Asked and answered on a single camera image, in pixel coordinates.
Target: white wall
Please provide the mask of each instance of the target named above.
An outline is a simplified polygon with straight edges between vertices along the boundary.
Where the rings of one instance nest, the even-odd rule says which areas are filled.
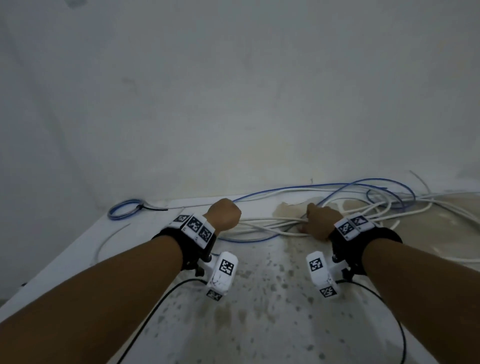
[[[99,216],[0,22],[0,301]]]

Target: black and white square marker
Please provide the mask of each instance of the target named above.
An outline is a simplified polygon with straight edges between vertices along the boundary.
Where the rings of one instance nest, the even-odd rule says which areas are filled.
[[[197,219],[195,216],[192,216],[192,218],[187,222],[187,226],[192,229],[194,232],[198,232],[200,228],[202,227],[202,223],[199,219]]]
[[[348,235],[349,232],[352,232],[354,231],[354,227],[349,223],[349,222],[346,222],[345,224],[343,225],[340,225],[337,230],[340,232],[340,234],[342,234],[343,236],[345,235]]]
[[[312,272],[316,271],[317,269],[323,268],[324,266],[320,258],[314,259],[311,262],[308,262],[308,264]]]
[[[351,222],[353,222],[355,226],[360,226],[360,225],[366,224],[368,220],[364,218],[362,215],[360,215],[360,216],[357,216],[356,218],[353,218]]]
[[[173,222],[184,222],[186,219],[188,219],[190,215],[178,215]]]
[[[210,240],[210,237],[213,235],[213,233],[207,229],[205,226],[202,226],[200,229],[200,232],[198,233],[198,236],[202,238],[202,240],[206,243]]]
[[[220,264],[220,270],[224,273],[227,273],[229,276],[232,275],[234,265],[229,261],[222,259],[222,264]]]
[[[334,290],[334,288],[332,286],[330,287],[326,287],[326,288],[322,288],[320,290],[320,293],[322,294],[323,297],[325,298],[328,298],[328,297],[331,297],[331,296],[335,296],[337,294],[337,292]]]
[[[213,290],[209,290],[207,292],[207,297],[210,297],[212,300],[215,300],[215,301],[220,301],[220,298],[222,298],[223,296],[220,293],[217,293]]]

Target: person's left hand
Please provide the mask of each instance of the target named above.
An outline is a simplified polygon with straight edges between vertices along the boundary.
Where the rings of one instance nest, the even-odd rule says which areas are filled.
[[[222,198],[215,202],[204,215],[215,228],[215,235],[234,228],[239,223],[240,216],[240,209],[228,198]]]

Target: wrist-mounted device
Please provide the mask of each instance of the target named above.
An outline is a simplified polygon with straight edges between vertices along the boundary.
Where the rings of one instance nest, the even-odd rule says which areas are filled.
[[[153,238],[162,235],[171,236],[180,246],[183,255],[182,270],[196,269],[198,275],[203,275],[199,272],[198,260],[212,260],[210,252],[216,240],[215,228],[204,216],[178,215]]]
[[[363,251],[375,239],[389,239],[403,243],[400,236],[388,228],[378,227],[361,213],[355,213],[341,219],[328,236],[332,242],[334,263],[345,260],[351,274],[367,275],[361,261]]]

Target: fist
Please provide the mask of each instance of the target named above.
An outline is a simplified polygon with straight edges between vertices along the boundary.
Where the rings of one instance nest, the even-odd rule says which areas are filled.
[[[204,215],[215,228],[215,235],[234,228],[239,223],[240,216],[240,209],[228,198],[222,198],[215,202]]]
[[[329,207],[308,204],[307,219],[308,222],[299,225],[298,230],[310,234],[317,240],[326,240],[335,229],[334,224],[343,219],[343,215]]]

